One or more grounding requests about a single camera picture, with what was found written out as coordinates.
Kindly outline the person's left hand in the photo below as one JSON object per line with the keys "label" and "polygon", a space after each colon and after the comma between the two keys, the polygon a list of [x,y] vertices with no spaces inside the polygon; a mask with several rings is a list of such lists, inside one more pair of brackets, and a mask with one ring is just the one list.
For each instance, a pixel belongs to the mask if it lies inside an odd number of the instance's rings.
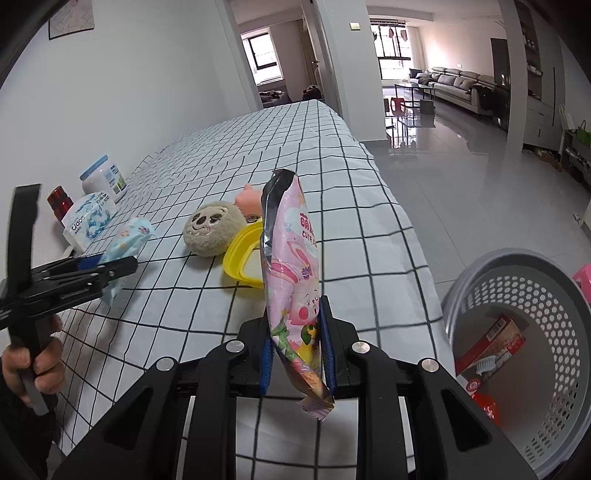
{"label": "person's left hand", "polygon": [[51,337],[46,348],[32,357],[27,348],[8,345],[2,353],[2,375],[8,389],[28,407],[32,406],[29,394],[19,376],[21,370],[32,368],[35,372],[35,388],[46,395],[53,395],[65,385],[65,367],[61,361],[63,345]]}

